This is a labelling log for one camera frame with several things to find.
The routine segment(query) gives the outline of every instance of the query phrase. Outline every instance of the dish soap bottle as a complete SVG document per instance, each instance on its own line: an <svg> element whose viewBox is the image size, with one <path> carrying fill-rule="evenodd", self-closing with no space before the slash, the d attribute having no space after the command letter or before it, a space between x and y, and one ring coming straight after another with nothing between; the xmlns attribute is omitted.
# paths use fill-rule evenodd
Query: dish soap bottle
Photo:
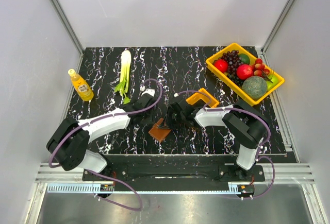
<svg viewBox="0 0 330 224"><path fill-rule="evenodd" d="M80 74L75 72L74 69L70 69L68 73L78 95L82 98L82 100L90 101L94 97L94 94L87 82L80 76Z"/></svg>

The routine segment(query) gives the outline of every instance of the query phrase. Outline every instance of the orange container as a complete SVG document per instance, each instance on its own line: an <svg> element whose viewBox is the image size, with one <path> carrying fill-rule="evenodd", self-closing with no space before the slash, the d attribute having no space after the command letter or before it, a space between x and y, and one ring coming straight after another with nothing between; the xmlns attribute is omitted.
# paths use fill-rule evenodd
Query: orange container
<svg viewBox="0 0 330 224"><path fill-rule="evenodd" d="M206 95L208 95L211 98L211 104L209 104L209 106L211 108L217 107L218 104L220 103L209 92L207 92L205 88L199 89L199 92L201 92L203 94L206 94ZM193 105L193 104L195 104L197 101L199 101L201 99L205 103L208 103L210 100L206 96L204 96L203 94L194 93L188 99L186 99L186 102L188 104L190 104L190 105Z"/></svg>
<svg viewBox="0 0 330 224"><path fill-rule="evenodd" d="M263 99L265 99L270 93L275 91L279 86L281 86L284 83L284 78L280 76L278 73L270 69L268 66L265 66L265 68L269 69L271 74L274 74L278 78L278 84L275 85L270 91L266 92L263 97L260 99L254 100L251 97L249 97L241 87L237 86L235 83L233 83L226 75L227 73L222 73L220 70L218 70L214 65L214 61L222 57L222 54L232 51L232 50L238 50L239 53L244 53L248 55L250 59L250 65L254 64L255 60L257 59L255 56L253 56L251 53L249 53L247 50L245 50L242 46L240 46L237 43L232 43L226 48L222 49L218 53L214 54L213 56L209 57L206 60L207 68L214 73L217 77L219 77L225 84L227 84L238 96L240 96L244 101L249 103L251 106L259 104Z"/></svg>

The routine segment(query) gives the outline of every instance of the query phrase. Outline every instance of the white wall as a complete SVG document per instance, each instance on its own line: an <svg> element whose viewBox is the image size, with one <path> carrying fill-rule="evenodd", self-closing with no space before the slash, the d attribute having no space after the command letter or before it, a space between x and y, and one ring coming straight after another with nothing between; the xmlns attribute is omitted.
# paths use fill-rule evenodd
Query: white wall
<svg viewBox="0 0 330 224"><path fill-rule="evenodd" d="M85 47L262 46L287 0L59 0Z"/></svg>
<svg viewBox="0 0 330 224"><path fill-rule="evenodd" d="M300 159L311 165L330 217L330 6L297 0L266 52L286 79L278 89Z"/></svg>
<svg viewBox="0 0 330 224"><path fill-rule="evenodd" d="M49 0L0 0L0 216L20 223L79 54Z"/></svg>

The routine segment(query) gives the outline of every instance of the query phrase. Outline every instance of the gray floor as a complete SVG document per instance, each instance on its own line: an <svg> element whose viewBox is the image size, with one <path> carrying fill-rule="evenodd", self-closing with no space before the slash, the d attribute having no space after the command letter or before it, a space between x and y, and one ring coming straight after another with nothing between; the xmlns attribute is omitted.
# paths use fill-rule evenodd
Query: gray floor
<svg viewBox="0 0 330 224"><path fill-rule="evenodd" d="M258 191L265 186L257 186ZM112 200L137 207L134 195ZM85 223L312 223L298 185L275 185L264 197L240 201L219 195L142 195L142 212L132 212L84 194L46 194L38 224Z"/></svg>

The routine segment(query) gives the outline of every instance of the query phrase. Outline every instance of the bottle cap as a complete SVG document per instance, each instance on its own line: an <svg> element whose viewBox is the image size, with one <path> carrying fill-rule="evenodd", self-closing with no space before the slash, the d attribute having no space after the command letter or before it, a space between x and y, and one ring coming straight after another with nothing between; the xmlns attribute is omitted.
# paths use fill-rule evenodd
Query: bottle cap
<svg viewBox="0 0 330 224"><path fill-rule="evenodd" d="M75 71L74 69L70 69L70 70L68 71L68 74L69 74L70 76L75 76L77 73L76 73L76 71Z"/></svg>

